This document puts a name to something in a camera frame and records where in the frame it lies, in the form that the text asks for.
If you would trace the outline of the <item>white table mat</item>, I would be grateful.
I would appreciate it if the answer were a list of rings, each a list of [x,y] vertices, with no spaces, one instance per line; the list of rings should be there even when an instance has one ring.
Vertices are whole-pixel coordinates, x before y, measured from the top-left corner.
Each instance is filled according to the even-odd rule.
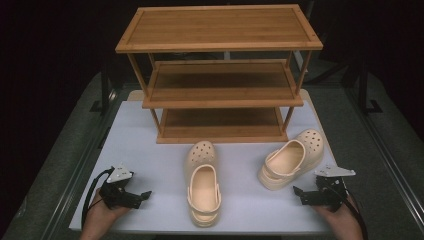
[[[300,235],[325,234],[327,224],[316,212],[301,204],[293,189],[315,189],[308,172],[278,191],[266,189],[257,174],[265,157],[278,149],[276,143],[226,143],[216,147],[217,175],[222,204],[217,223],[195,226],[189,216],[184,163],[187,144],[159,144],[148,110],[138,101],[121,103],[106,142],[92,171],[122,164],[133,172],[127,191],[150,192],[139,209],[114,226],[126,233]]]

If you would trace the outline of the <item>person's left hand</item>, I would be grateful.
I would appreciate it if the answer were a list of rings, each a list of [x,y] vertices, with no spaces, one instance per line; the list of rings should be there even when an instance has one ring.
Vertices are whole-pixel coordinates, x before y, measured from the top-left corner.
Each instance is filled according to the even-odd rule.
[[[83,230],[106,232],[120,217],[124,216],[129,211],[130,208],[121,206],[109,209],[100,196],[99,189],[97,189],[89,206]]]

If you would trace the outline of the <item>black metal stand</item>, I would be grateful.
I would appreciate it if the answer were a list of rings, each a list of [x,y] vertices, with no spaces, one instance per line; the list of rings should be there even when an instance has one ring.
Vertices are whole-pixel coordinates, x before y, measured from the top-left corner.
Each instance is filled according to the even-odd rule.
[[[368,70],[364,61],[358,64],[358,106],[364,115],[370,113],[382,113],[382,109],[376,100],[367,100]]]
[[[112,63],[110,61],[106,62],[100,71],[100,99],[96,100],[91,108],[91,112],[97,112],[101,116],[104,116],[110,105],[110,93],[111,93],[111,83],[110,83],[110,74],[112,70]]]

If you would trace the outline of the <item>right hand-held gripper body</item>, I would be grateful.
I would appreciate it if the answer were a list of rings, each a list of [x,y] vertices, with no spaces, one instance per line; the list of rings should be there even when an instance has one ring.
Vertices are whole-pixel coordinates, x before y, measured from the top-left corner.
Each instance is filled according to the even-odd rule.
[[[323,195],[321,205],[329,206],[333,212],[337,211],[347,199],[343,178],[355,176],[356,172],[337,165],[325,165],[315,170],[314,174],[318,191]]]

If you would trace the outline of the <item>cream foam clog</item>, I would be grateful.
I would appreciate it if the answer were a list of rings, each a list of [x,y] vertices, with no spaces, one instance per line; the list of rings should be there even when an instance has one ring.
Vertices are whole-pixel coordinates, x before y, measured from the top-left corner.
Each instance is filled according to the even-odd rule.
[[[275,191],[317,167],[324,155],[324,139],[319,131],[307,129],[271,152],[264,161],[258,179]]]
[[[219,218],[222,202],[214,145],[201,141],[192,146],[184,164],[187,203],[192,222],[210,227]]]

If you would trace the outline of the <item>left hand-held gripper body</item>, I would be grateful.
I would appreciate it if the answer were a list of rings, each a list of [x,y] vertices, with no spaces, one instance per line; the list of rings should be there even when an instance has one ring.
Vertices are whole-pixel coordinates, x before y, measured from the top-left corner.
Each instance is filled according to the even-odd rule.
[[[133,173],[123,164],[112,168],[112,172],[103,182],[100,189],[100,196],[109,209],[117,206],[132,208],[131,203],[138,200],[140,195],[136,195],[125,190]]]

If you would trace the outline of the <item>wooden three-tier shoe rack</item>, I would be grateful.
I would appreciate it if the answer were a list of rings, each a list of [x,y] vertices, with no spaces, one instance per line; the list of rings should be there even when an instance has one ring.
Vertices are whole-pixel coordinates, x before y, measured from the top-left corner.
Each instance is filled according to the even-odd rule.
[[[323,44],[299,6],[140,7],[115,50],[145,53],[303,51]],[[285,142],[304,76],[283,59],[152,60],[140,82],[161,144]]]

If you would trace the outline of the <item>person's right hand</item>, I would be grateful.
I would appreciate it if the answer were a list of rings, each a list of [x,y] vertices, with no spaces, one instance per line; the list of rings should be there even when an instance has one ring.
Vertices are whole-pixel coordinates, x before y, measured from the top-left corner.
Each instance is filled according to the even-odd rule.
[[[335,212],[330,211],[326,206],[313,206],[312,209],[327,221],[334,232],[360,228],[359,223],[345,203]]]

